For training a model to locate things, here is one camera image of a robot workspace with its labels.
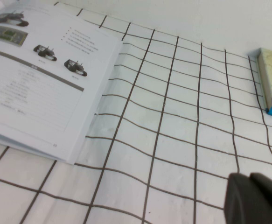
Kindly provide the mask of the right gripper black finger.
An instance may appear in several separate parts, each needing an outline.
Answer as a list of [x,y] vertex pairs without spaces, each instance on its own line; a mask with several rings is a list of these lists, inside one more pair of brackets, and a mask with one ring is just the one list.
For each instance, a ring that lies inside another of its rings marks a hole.
[[230,174],[223,210],[227,224],[272,224],[272,180],[261,173]]

